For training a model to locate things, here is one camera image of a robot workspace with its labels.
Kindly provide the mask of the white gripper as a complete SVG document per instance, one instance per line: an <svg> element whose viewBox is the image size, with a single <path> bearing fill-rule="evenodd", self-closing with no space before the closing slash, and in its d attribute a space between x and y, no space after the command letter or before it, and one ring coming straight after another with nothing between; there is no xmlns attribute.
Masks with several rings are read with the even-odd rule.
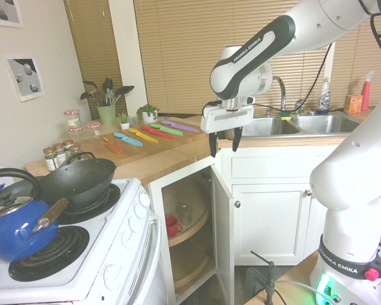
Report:
<svg viewBox="0 0 381 305"><path fill-rule="evenodd" d="M210 154L217 154L217 139L220 131L234 129L232 151L236 152L241 141L243 127L253 120L254 97L238 97L230 100L208 102L203 107L202 131L209 133Z"/></svg>

